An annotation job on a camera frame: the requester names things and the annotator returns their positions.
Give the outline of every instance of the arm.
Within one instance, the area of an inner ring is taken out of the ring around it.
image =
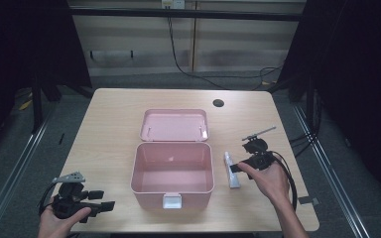
[[[277,162],[264,171],[257,171],[245,163],[239,163],[238,167],[255,180],[259,190],[274,205],[284,237],[309,237],[290,203],[290,185],[286,174]]]
[[[40,216],[39,238],[65,238],[69,235],[72,226],[85,218],[91,208],[85,207],[79,210],[72,217],[67,219],[58,219],[54,216],[54,211],[51,206],[46,207],[45,211]]]

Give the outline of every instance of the wall outlet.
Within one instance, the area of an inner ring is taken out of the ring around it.
[[[173,9],[185,9],[185,0],[173,0]]]
[[[162,9],[173,9],[173,0],[162,0]]]

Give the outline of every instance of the box latch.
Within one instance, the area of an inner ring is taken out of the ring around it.
[[[182,196],[178,193],[166,193],[163,196],[163,208],[165,209],[181,209]]]

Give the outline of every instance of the person's left hand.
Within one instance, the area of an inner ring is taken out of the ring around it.
[[[55,217],[52,206],[46,207],[40,216],[39,238],[65,238],[69,235],[72,226],[85,218],[91,212],[91,208],[85,207],[79,210],[72,217],[67,219],[59,219]]]

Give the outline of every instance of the metal rail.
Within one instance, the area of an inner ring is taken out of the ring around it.
[[[0,220],[9,202],[11,201],[17,184],[21,180],[24,171],[26,170],[31,158],[33,157],[34,152],[36,151],[37,146],[42,140],[46,128],[48,127],[48,123],[52,115],[54,114],[55,108],[56,105],[52,103],[51,111],[48,113],[45,121],[43,122],[39,130],[35,134],[31,135],[26,147],[23,150],[23,153],[18,159],[17,164],[15,165],[14,169],[12,170],[11,174],[9,175],[8,179],[6,180],[4,186],[0,191]]]
[[[317,161],[323,169],[323,173],[326,176],[330,187],[332,188],[332,191],[335,194],[339,205],[341,206],[342,212],[344,213],[348,224],[351,226],[351,229],[354,232],[355,237],[370,238],[370,235],[367,232],[367,229],[360,215],[358,214],[357,209],[355,208],[344,187],[342,186],[342,183],[339,180],[335,170],[333,169],[332,164],[324,152],[319,140],[314,140],[314,138],[311,136],[309,125],[306,122],[305,112],[300,106],[295,106],[294,109],[303,127],[303,130],[305,131],[305,134],[308,136],[309,141],[312,142],[312,148],[315,152],[315,155],[317,156]]]
[[[145,9],[145,8],[107,8],[107,7],[5,7],[0,10],[6,14],[25,13],[32,15],[75,15],[75,16],[110,16],[110,17],[161,17],[161,18],[202,18],[299,22],[306,18],[297,13],[232,12],[180,9]]]

